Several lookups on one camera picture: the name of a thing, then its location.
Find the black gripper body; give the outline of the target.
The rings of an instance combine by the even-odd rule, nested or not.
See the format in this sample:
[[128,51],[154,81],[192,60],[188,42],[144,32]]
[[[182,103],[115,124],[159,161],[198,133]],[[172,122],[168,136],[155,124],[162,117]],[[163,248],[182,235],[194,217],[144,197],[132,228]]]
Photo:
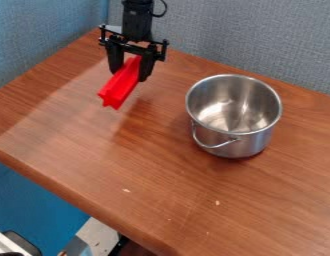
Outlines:
[[114,30],[107,24],[100,25],[100,44],[106,47],[119,45],[124,53],[144,55],[151,52],[156,60],[164,61],[167,55],[168,40],[156,41],[152,37],[152,19],[162,18],[168,10],[163,1],[164,11],[155,13],[154,1],[123,1],[122,30]]

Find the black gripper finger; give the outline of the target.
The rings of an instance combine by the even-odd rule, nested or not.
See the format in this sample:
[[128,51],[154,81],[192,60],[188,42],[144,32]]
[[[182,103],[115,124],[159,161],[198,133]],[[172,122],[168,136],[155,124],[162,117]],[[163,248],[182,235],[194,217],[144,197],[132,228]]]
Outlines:
[[140,68],[139,68],[139,81],[144,82],[148,76],[152,74],[152,70],[155,67],[156,62],[156,55],[150,53],[144,54],[140,61]]
[[110,63],[110,70],[116,73],[124,65],[124,51],[119,45],[110,45],[107,47],[107,56]]

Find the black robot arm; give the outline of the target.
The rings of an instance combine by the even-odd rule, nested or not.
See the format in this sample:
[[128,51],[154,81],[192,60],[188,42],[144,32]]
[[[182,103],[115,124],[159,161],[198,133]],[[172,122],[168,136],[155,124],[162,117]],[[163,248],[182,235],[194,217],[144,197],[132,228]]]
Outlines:
[[114,31],[106,24],[99,26],[99,43],[106,47],[110,70],[116,73],[124,64],[124,54],[140,58],[138,79],[144,82],[151,76],[155,63],[164,62],[170,41],[158,41],[152,36],[152,19],[162,18],[168,11],[168,4],[160,0],[164,11],[155,13],[155,0],[123,0],[122,31]]

